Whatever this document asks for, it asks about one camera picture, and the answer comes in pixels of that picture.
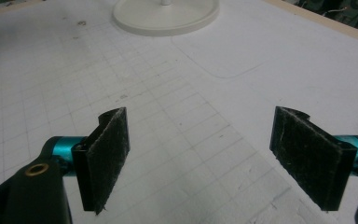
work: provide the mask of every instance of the white surface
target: white surface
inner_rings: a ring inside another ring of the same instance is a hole
[[[122,29],[137,35],[182,35],[214,21],[218,0],[119,0],[113,19]]]
[[[138,36],[111,22],[114,3],[0,14],[0,183],[51,136],[88,135],[126,106],[131,152],[106,211],[83,212],[64,179],[75,223],[354,223],[358,178],[326,214],[269,139],[276,105],[358,134],[358,40],[255,0],[222,2],[188,35]]]

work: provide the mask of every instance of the white stand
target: white stand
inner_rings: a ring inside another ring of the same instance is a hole
[[[182,35],[210,24],[219,12],[219,0],[119,0],[113,19],[137,35]]]

